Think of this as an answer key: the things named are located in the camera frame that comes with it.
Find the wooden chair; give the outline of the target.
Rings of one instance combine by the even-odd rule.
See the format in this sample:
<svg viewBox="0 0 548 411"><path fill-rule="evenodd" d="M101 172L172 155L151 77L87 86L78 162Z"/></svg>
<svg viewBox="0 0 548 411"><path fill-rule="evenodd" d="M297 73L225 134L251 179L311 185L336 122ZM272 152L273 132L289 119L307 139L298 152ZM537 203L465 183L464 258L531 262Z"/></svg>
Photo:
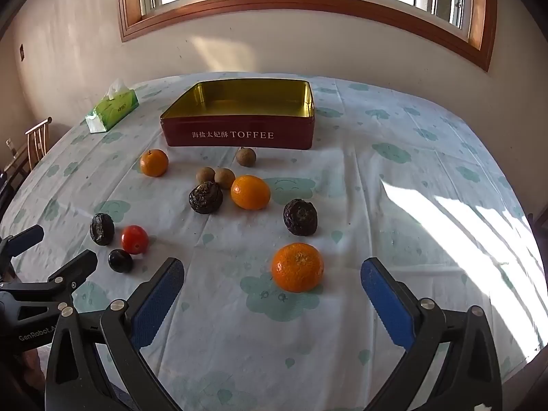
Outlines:
<svg viewBox="0 0 548 411"><path fill-rule="evenodd" d="M37 166L49 150L49 126L52 118L47 117L25 132L26 143L19 149L14 149L12 160L1 171L1 213L4 213L9 203L21 188L30 171Z"/></svg>

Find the large orange mandarin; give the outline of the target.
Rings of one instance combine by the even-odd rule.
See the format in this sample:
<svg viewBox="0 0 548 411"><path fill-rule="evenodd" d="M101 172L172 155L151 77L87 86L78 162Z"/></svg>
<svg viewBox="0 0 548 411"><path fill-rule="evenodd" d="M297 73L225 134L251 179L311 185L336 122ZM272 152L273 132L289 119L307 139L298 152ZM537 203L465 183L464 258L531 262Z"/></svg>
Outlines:
<svg viewBox="0 0 548 411"><path fill-rule="evenodd" d="M303 293L320 285L324 261L316 248L307 243L296 242L275 253L270 271L279 288L292 293Z"/></svg>

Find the green tissue pack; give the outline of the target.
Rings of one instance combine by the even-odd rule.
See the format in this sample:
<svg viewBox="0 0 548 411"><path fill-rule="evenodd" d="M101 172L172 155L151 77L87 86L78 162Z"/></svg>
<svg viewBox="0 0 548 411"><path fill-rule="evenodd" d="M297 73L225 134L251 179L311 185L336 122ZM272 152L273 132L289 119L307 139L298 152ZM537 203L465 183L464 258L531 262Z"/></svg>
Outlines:
<svg viewBox="0 0 548 411"><path fill-rule="evenodd" d="M121 79L114 81L105 96L85 116L90 134L105 133L139 106L134 89L128 88Z"/></svg>

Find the small dark plum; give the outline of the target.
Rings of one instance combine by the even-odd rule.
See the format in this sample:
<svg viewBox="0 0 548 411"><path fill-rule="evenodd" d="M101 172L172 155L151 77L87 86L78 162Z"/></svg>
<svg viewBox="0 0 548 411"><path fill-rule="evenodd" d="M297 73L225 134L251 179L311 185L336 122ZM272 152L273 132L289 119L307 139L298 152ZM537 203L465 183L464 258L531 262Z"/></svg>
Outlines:
<svg viewBox="0 0 548 411"><path fill-rule="evenodd" d="M127 251L114 249L108 255L108 265L116 273L127 274L133 270L134 261Z"/></svg>

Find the small stemmed orange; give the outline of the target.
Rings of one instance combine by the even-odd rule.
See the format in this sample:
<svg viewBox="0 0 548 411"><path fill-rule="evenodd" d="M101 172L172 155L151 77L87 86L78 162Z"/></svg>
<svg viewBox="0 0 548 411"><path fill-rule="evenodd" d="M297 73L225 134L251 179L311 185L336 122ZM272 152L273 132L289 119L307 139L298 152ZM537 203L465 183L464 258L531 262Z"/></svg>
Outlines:
<svg viewBox="0 0 548 411"><path fill-rule="evenodd" d="M139 159L139 169L149 177L161 177L167 172L169 158L161 149L149 149Z"/></svg>

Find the cloud pattern tablecloth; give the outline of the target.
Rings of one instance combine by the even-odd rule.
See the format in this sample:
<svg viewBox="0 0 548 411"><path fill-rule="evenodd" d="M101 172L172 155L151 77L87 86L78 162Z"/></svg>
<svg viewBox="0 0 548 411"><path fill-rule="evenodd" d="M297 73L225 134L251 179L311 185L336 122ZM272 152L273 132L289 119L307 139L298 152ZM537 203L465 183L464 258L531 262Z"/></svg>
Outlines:
<svg viewBox="0 0 548 411"><path fill-rule="evenodd" d="M41 225L43 241L15 260L20 277L42 281L93 247L98 212L140 225L147 253L129 275L98 268L74 295L81 312L107 307L148 280L167 258L186 281L143 353L185 410L358 410L402 356L360 285L377 257L418 297L488 318L503 378L547 343L543 262L526 216L499 165L469 126L437 104L377 86L314 78L311 149L260 149L253 174L270 187L266 209L226 199L219 212L189 207L201 167L242 174L232 148L167 148L161 113L196 76L137 88L138 108L104 135L73 127L32 171L1 222L3 235ZM138 158L165 149L163 177ZM314 235L283 221L292 199L317 210ZM320 285L292 293L270 266L302 242L324 261Z"/></svg>

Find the red toffee tin box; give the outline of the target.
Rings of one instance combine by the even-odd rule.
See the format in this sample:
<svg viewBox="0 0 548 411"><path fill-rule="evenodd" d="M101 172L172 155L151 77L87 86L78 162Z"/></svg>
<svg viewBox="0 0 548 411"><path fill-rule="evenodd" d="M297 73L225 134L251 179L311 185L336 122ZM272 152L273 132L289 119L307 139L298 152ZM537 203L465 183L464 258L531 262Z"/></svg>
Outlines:
<svg viewBox="0 0 548 411"><path fill-rule="evenodd" d="M198 82L160 116L170 147L310 149L315 105L301 79Z"/></svg>

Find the red cherry tomato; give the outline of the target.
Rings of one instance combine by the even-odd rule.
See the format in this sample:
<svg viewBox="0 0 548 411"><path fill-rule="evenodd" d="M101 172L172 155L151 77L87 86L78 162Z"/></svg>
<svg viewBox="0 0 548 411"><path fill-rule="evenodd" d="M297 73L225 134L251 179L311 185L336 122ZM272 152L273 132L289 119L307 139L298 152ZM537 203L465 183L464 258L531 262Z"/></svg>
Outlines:
<svg viewBox="0 0 548 411"><path fill-rule="evenodd" d="M128 225L121 236L121 244L124 251L130 254L142 254L149 247L149 235L139 225Z"/></svg>

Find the smooth orange mandarin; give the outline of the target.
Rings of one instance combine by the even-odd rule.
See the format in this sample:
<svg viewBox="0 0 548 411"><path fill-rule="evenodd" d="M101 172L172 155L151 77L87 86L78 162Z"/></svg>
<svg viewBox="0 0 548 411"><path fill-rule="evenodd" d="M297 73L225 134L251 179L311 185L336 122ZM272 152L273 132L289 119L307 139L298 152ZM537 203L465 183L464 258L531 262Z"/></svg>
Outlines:
<svg viewBox="0 0 548 411"><path fill-rule="evenodd" d="M269 185L253 175L237 177L231 186L231 199L240 208L247 211L265 209L270 200Z"/></svg>

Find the wrinkled dark passion fruit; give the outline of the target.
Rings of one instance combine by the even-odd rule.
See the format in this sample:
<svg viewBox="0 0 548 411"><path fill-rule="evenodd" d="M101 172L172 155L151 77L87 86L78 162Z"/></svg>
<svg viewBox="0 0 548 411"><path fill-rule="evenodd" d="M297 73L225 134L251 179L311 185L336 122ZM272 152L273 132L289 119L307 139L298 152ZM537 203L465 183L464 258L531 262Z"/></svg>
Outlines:
<svg viewBox="0 0 548 411"><path fill-rule="evenodd" d="M189 193L189 205L194 212L211 214L217 212L223 202L223 192L217 183L205 181Z"/></svg>

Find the brown longan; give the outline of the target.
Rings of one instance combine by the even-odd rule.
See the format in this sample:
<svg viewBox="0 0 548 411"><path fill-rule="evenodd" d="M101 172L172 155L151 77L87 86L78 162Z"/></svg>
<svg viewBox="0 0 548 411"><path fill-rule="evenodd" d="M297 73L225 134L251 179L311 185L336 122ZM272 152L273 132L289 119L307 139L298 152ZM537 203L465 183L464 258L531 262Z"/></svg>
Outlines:
<svg viewBox="0 0 548 411"><path fill-rule="evenodd" d="M256 152L249 148L240 148L236 153L236 161L243 167L254 167L256 165Z"/></svg>
<svg viewBox="0 0 548 411"><path fill-rule="evenodd" d="M198 184L214 182L215 171L211 167L202 167L196 174Z"/></svg>
<svg viewBox="0 0 548 411"><path fill-rule="evenodd" d="M236 176L229 168L217 168L214 172L214 182L223 190L230 190Z"/></svg>

